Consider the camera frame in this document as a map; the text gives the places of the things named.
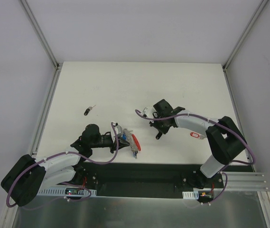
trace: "glass panel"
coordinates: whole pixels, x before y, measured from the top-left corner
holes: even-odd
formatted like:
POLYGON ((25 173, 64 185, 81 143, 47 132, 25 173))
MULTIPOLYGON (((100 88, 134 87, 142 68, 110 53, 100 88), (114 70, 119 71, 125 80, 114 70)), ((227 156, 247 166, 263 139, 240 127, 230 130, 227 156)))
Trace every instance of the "glass panel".
MULTIPOLYGON (((53 197, 36 197, 27 208, 53 197)), ((266 228, 255 192, 225 192, 211 206, 195 200, 95 197, 83 202, 58 199, 35 210, 18 209, 14 228, 266 228)))

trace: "red tag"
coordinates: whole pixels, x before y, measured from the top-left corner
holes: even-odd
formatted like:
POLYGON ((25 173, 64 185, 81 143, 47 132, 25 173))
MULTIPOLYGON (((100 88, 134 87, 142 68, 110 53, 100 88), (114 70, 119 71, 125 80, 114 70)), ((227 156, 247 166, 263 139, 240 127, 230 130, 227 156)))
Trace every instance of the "red tag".
POLYGON ((194 137, 194 138, 197 138, 197 139, 200 137, 200 135, 197 134, 197 133, 195 133, 195 132, 191 132, 190 135, 191 135, 192 137, 194 137))
POLYGON ((136 136, 134 134, 132 134, 132 136, 133 136, 133 140, 138 148, 138 151, 141 151, 141 147, 140 147, 140 144, 138 142, 138 139, 136 138, 136 136))

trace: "red object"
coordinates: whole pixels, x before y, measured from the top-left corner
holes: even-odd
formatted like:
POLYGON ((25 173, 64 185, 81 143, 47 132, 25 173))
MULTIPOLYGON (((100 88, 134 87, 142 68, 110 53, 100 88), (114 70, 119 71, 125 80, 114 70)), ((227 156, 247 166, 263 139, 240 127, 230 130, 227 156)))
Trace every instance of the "red object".
POLYGON ((214 191, 214 188, 215 188, 215 185, 214 185, 214 183, 212 183, 212 190, 211 190, 212 193, 214 191))
POLYGON ((190 135, 191 135, 192 137, 194 137, 194 138, 197 138, 197 139, 200 137, 200 135, 197 134, 197 133, 195 133, 195 132, 191 132, 190 135))
POLYGON ((133 140, 138 148, 138 151, 141 151, 141 147, 140 147, 140 144, 138 142, 138 139, 136 138, 136 136, 134 134, 132 134, 132 137, 133 137, 133 140))
POLYGON ((84 187, 84 186, 85 186, 85 184, 86 184, 86 177, 84 177, 84 179, 83 179, 83 184, 82 184, 82 187, 84 187))

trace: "metal frame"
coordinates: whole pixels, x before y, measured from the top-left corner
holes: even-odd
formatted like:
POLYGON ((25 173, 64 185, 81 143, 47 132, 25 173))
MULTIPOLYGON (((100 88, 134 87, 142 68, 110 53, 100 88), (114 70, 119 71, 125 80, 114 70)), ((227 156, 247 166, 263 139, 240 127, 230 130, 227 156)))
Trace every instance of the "metal frame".
POLYGON ((236 56, 236 54, 238 53, 239 49, 242 47, 245 39, 247 38, 248 34, 250 33, 250 31, 252 30, 253 26, 255 25, 255 22, 257 21, 257 19, 259 18, 259 16, 261 15, 261 13, 264 11, 265 7, 267 6, 267 4, 269 3, 270 0, 262 0, 259 4, 259 6, 257 7, 257 9, 255 10, 255 12, 253 13, 253 16, 251 17, 251 19, 249 20, 249 23, 247 24, 247 26, 245 27, 244 31, 242 32, 242 34, 240 35, 233 51, 231 52, 230 56, 228 57, 228 60, 226 61, 223 70, 226 71, 227 68, 230 66, 231 62, 233 61, 234 57, 236 56))
MULTIPOLYGON (((228 75, 226 74, 226 70, 230 66, 230 64, 232 63, 234 57, 237 55, 239 49, 242 47, 248 34, 250 33, 253 26, 255 25, 255 22, 257 21, 257 19, 261 15, 261 13, 264 11, 264 9, 267 6, 269 1, 270 0, 262 0, 260 2, 260 4, 258 5, 256 11, 252 15, 249 23, 247 24, 246 28, 244 29, 243 33, 241 34, 240 38, 238 39, 233 51, 229 55, 229 58, 227 59, 225 65, 223 67, 225 79, 226 79, 229 93, 231 96, 231 101, 232 101, 232 104, 233 104, 233 107, 235 110, 237 122, 238 122, 238 125, 240 128, 240 131, 242 133, 243 133, 243 130, 242 130, 241 121, 240 121, 239 115, 238 115, 237 104, 236 104, 235 98, 233 96, 233 92, 232 92, 232 89, 231 89, 231 86, 230 86, 230 83, 228 80, 228 75)), ((59 79, 62 64, 59 64, 57 62, 47 40, 46 40, 32 10, 30 8, 28 2, 27 2, 27 0, 19 0, 19 2, 21 4, 26 16, 28 17, 28 20, 30 21, 30 23, 33 27, 33 30, 35 31, 38 39, 40 40, 43 49, 45 50, 47 56, 49 57, 54 68, 56 69, 54 78, 52 80, 49 92, 48 92, 47 97, 46 97, 46 101, 44 103, 44 108, 43 108, 41 117, 40 117, 39 122, 38 122, 35 137, 33 139, 33 143, 31 145, 30 151, 29 151, 29 154, 35 154, 37 152, 37 149, 38 149, 41 137, 42 137, 43 129, 44 129, 47 115, 48 115, 48 112, 50 109, 52 98, 53 98, 53 95, 54 95, 54 92, 56 89, 56 85, 57 85, 57 82, 59 79)), ((256 173, 256 172, 252 172, 252 173, 227 172, 227 173, 228 173, 228 177, 229 177, 229 182, 228 182, 228 187, 226 190, 240 190, 240 191, 250 191, 251 190, 251 191, 258 192, 260 202, 261 202, 261 207, 263 210, 263 214, 264 214, 267 226, 270 227, 270 192, 269 192, 269 188, 267 187, 266 180, 264 179, 264 175, 262 173, 256 173)), ((14 208, 9 209, 7 207, 4 207, 3 212, 2 212, 2 216, 0 219, 0 227, 1 228, 12 227, 12 224, 13 224, 16 212, 17 212, 17 208, 18 207, 14 207, 14 208)))
POLYGON ((51 50, 51 48, 50 48, 50 46, 49 46, 49 44, 44 36, 27 0, 19 0, 19 2, 21 4, 26 16, 28 17, 28 20, 31 23, 32 28, 34 29, 38 39, 40 40, 43 49, 45 50, 45 52, 46 52, 47 56, 49 57, 50 61, 52 62, 52 64, 54 65, 55 69, 57 69, 59 66, 59 63, 57 62, 56 57, 54 56, 54 53, 51 50))
POLYGON ((53 100, 55 90, 56 90, 56 85, 58 83, 59 76, 60 76, 60 73, 61 73, 61 68, 62 68, 62 65, 59 65, 58 69, 55 71, 54 77, 52 79, 50 89, 49 89, 49 91, 47 93, 47 97, 46 97, 46 100, 44 102, 43 111, 42 111, 41 117, 40 117, 39 122, 38 122, 38 126, 37 126, 37 129, 36 129, 36 134, 35 134, 33 143, 32 143, 32 145, 30 147, 30 150, 29 150, 29 155, 37 154, 37 150, 38 150, 38 147, 40 145, 40 141, 41 141, 44 126, 45 126, 45 123, 46 123, 46 120, 47 120, 50 105, 51 105, 51 102, 53 100))

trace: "key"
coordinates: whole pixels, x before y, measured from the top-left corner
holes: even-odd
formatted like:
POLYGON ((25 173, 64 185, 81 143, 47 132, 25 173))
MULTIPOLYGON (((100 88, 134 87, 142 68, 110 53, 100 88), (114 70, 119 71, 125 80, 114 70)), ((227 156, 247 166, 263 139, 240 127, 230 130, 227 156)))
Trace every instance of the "key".
POLYGON ((88 114, 95 106, 96 106, 96 105, 94 105, 93 107, 89 106, 89 107, 86 109, 84 115, 87 115, 87 114, 88 114))

